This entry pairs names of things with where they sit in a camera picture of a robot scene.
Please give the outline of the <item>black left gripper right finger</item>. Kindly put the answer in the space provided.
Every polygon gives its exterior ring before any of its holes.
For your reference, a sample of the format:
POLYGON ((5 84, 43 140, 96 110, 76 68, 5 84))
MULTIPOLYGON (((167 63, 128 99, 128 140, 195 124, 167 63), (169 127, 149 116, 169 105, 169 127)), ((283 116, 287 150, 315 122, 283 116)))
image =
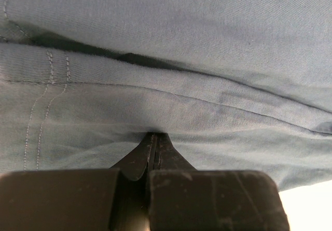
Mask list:
POLYGON ((151 230, 289 230, 275 182, 256 170, 199 171, 165 133, 151 133, 151 230))

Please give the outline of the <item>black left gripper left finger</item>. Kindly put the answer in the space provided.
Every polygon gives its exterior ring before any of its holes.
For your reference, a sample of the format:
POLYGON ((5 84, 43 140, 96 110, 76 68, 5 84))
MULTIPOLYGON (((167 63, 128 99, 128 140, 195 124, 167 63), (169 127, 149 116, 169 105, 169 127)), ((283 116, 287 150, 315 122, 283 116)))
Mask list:
POLYGON ((1 174, 1 230, 149 230, 145 201, 156 137, 109 169, 1 174))

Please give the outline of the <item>teal blue t shirt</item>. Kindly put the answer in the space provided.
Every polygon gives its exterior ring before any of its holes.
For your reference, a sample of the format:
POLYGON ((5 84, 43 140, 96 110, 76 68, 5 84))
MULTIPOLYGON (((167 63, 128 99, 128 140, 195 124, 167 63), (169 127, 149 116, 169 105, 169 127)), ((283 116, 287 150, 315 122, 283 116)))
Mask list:
POLYGON ((1 0, 2 172, 108 168, 150 131, 331 180, 331 0, 1 0))

